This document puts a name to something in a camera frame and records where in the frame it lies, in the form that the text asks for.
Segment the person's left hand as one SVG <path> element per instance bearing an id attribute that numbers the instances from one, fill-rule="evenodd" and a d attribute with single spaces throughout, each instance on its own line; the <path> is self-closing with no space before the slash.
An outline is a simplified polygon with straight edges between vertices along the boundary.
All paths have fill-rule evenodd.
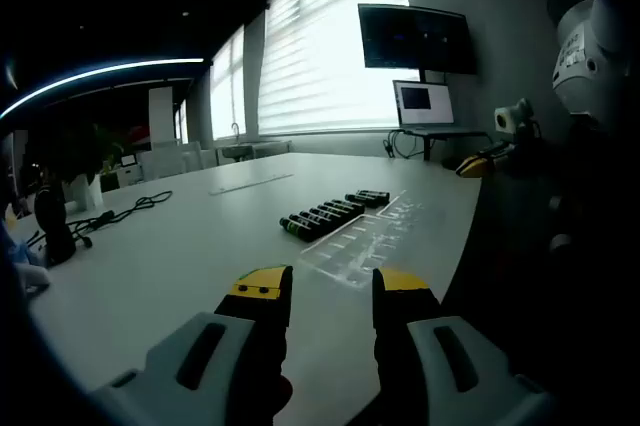
<path id="1" fill-rule="evenodd" d="M 280 375 L 272 388 L 272 393 L 272 415 L 275 416 L 282 411 L 291 400 L 293 395 L 293 386 L 288 378 Z"/>

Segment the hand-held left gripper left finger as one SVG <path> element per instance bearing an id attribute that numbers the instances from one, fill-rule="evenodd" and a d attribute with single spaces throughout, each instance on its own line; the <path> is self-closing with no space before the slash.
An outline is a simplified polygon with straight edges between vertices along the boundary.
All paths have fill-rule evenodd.
<path id="1" fill-rule="evenodd" d="M 241 276 L 214 312 L 198 313 L 94 393 L 115 425 L 270 425 L 282 374 L 293 268 Z"/>

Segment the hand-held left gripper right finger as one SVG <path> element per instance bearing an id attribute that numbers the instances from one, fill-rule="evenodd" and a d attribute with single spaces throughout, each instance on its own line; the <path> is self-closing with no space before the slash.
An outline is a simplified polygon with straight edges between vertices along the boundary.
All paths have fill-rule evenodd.
<path id="1" fill-rule="evenodd" d="M 421 278 L 372 276 L 374 358 L 385 425 L 545 425 L 551 394 L 512 372 L 507 355 L 459 316 L 446 316 Z"/>

